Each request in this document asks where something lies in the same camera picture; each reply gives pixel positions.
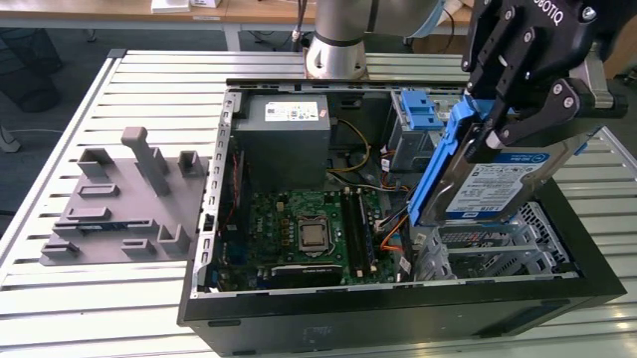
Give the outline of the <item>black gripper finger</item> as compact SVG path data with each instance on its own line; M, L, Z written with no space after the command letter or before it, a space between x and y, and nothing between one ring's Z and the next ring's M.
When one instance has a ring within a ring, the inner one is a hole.
M535 72L548 42L543 1L477 1L462 70L475 99L543 99Z
M573 137L594 134L606 122L628 113L628 100L606 88L594 93L585 82L561 78L552 85L541 108L523 110L519 116L493 121L481 144L543 148Z

